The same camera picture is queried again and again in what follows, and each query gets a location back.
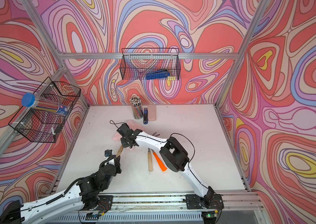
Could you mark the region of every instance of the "black wire basket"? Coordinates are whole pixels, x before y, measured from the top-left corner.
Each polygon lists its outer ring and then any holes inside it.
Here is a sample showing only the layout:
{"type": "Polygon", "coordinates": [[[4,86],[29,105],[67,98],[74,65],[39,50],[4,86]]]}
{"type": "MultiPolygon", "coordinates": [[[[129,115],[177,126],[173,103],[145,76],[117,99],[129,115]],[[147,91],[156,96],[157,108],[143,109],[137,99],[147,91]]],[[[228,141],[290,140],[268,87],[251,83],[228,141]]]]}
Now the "black wire basket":
{"type": "Polygon", "coordinates": [[[122,48],[122,79],[179,80],[178,48],[122,48]]]}
{"type": "MultiPolygon", "coordinates": [[[[43,87],[46,81],[47,79],[36,89],[36,92],[43,87]]],[[[55,143],[81,94],[79,87],[66,82],[52,81],[51,79],[49,81],[41,96],[67,106],[69,108],[67,115],[60,116],[30,108],[20,121],[12,122],[18,113],[22,112],[22,106],[8,123],[31,142],[55,143]]]]}

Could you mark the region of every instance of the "psychedelic wall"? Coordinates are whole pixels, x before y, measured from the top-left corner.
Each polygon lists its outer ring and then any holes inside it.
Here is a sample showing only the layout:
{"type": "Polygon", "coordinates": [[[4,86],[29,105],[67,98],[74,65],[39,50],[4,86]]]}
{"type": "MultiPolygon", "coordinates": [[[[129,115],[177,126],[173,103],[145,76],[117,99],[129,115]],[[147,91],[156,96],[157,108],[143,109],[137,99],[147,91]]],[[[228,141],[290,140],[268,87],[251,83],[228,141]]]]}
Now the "psychedelic wall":
{"type": "Polygon", "coordinates": [[[316,223],[316,1],[271,2],[220,111],[272,222],[316,223]]]}
{"type": "MultiPolygon", "coordinates": [[[[180,52],[237,52],[255,1],[35,2],[61,52],[121,52],[177,47],[180,52]]],[[[181,60],[179,81],[121,80],[120,60],[66,60],[89,104],[215,103],[232,60],[181,60]]]]}
{"type": "MultiPolygon", "coordinates": [[[[0,137],[21,106],[58,66],[18,0],[0,0],[0,137]]],[[[0,215],[10,202],[45,194],[82,118],[78,101],[57,143],[31,143],[17,136],[0,158],[0,215]]]]}
{"type": "Polygon", "coordinates": [[[215,103],[232,60],[192,60],[191,71],[181,78],[122,80],[120,60],[66,60],[89,104],[129,104],[135,94],[145,104],[215,103]]]}

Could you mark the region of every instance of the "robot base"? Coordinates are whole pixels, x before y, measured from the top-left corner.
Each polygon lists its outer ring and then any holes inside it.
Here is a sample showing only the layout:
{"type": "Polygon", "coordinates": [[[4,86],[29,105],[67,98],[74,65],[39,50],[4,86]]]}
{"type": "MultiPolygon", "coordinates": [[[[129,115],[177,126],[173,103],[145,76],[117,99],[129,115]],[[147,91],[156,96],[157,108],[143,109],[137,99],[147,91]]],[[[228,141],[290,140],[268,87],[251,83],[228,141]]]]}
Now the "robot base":
{"type": "Polygon", "coordinates": [[[185,202],[187,203],[187,209],[216,209],[220,211],[224,208],[223,200],[220,194],[214,194],[213,198],[207,203],[202,197],[194,194],[185,195],[185,202]]]}
{"type": "Polygon", "coordinates": [[[112,207],[112,200],[113,196],[112,195],[98,195],[100,200],[98,201],[98,206],[95,210],[98,211],[109,211],[111,210],[112,207]]]}

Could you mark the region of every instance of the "orange handle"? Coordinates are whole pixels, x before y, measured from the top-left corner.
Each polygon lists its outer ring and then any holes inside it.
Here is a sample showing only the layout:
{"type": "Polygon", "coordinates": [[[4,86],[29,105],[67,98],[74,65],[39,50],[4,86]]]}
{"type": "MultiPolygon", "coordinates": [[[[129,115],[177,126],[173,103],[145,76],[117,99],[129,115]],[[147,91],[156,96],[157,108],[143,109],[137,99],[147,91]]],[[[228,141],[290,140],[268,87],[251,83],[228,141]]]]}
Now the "orange handle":
{"type": "Polygon", "coordinates": [[[163,164],[163,162],[160,160],[160,158],[157,156],[157,154],[155,152],[153,152],[154,157],[156,158],[158,165],[160,167],[160,169],[164,172],[167,170],[167,168],[165,167],[165,165],[163,164]]]}

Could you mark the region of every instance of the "tube of pencils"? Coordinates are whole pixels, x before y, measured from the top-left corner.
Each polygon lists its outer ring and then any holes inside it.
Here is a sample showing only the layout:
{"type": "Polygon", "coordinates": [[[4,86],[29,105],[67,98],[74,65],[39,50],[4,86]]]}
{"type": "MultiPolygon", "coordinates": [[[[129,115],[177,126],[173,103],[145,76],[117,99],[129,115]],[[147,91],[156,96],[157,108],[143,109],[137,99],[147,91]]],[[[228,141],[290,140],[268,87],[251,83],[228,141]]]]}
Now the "tube of pencils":
{"type": "Polygon", "coordinates": [[[139,96],[132,96],[130,99],[131,107],[133,110],[133,117],[134,119],[141,119],[143,117],[143,110],[142,110],[142,102],[139,96]]]}

